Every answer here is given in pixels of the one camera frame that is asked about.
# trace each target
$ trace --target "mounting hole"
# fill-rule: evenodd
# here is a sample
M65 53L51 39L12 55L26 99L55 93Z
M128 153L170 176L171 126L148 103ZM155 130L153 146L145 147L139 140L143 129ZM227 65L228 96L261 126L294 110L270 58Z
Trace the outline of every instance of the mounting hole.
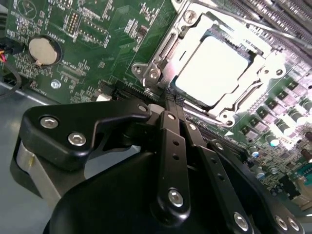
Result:
M278 69L277 71L276 71L276 75L277 76L280 76L280 75L282 75L283 74L283 70L282 69Z
M214 163L214 164L217 164L216 160L212 157L211 158L211 161Z
M218 177L219 177L219 179L221 179L222 181L225 180L225 178L224 178L223 175L221 175L221 174L218 174Z
M176 145L176 146L180 145L180 143L179 143L178 141L176 141L176 140L174 140L173 143L174 143L174 145Z
M147 112L147 109L144 106L139 105L138 108L143 112Z
M178 155L176 155L176 154L172 155L172 157L173 157L175 160L179 160L179 159L180 159L180 157L179 157Z

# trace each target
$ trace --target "black cable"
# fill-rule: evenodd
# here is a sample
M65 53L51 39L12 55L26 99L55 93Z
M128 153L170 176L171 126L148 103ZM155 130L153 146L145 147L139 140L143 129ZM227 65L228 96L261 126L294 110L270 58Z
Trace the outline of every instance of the black cable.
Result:
M15 91L17 89L19 89L21 87L21 77L20 77L19 73L15 70L15 68L11 64L9 64L8 62L5 62L4 66L15 76L16 84L8 92L6 92L4 94L0 94L0 100L12 95L13 93L15 93Z

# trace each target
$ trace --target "cable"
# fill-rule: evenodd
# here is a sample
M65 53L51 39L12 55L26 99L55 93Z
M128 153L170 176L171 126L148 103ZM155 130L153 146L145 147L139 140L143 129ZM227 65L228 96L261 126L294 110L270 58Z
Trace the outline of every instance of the cable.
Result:
M15 76L16 84L8 92L6 92L4 94L0 94L0 100L12 95L13 93L15 93L15 91L17 89L19 89L21 87L21 77L20 77L19 73L7 61L5 61L3 64L4 64L5 68L7 68Z
M206 6L207 8L209 8L209 9L211 9L211 10L217 11L217 12L222 13L222 14L227 15L227 16L231 16L231 17L233 17L233 18L235 18L235 19L237 19L237 20L239 20L239 21L245 22L245 23L247 23L247 24L254 25L254 26L258 27L258 28L262 28L262 29L264 29L264 30L266 30L266 31L268 31L268 32L275 33L275 34L281 35L281 36L283 36L283 37L285 37L285 38L294 40L294 41L300 43L301 45L303 45L303 46L304 46L305 48L307 48L307 49L312 49L312 45L306 43L305 41L303 41L303 40L301 40L301 39L299 39L299 38L297 38L297 37L295 37L295 36L293 36L293 35L291 35L291 34L281 32L281 31L276 30L276 29L274 29L274 28L268 27L268 26L266 26L266 25L264 25L264 24L255 22L255 21L253 21L253 20L245 19L245 18L243 18L243 17L241 17L241 16L235 15L234 13L229 12L229 11L227 11L227 10L224 10L224 9L222 9L222 8L220 8L220 7L212 6L212 5L210 5L210 4L201 2L201 1L199 1L199 0L193 0L192 2L201 4L201 5L204 5L204 6Z

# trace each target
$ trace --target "dimm slot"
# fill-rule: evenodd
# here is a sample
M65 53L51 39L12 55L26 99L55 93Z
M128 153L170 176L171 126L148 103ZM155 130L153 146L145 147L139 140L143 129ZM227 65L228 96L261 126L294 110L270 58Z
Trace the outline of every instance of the dimm slot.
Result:
M312 35L277 7L272 8L260 0L246 0L245 3L274 27L294 36L301 36L301 39L307 42L312 42Z

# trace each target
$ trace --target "silver metal cylinder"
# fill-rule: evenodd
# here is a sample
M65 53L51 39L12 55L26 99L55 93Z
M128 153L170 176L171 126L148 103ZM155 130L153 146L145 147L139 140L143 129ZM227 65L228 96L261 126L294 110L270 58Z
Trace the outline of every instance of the silver metal cylinder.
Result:
M291 118L298 124L298 125L302 125L306 122L307 118L304 117L302 114L300 114L299 112L295 112L291 114Z

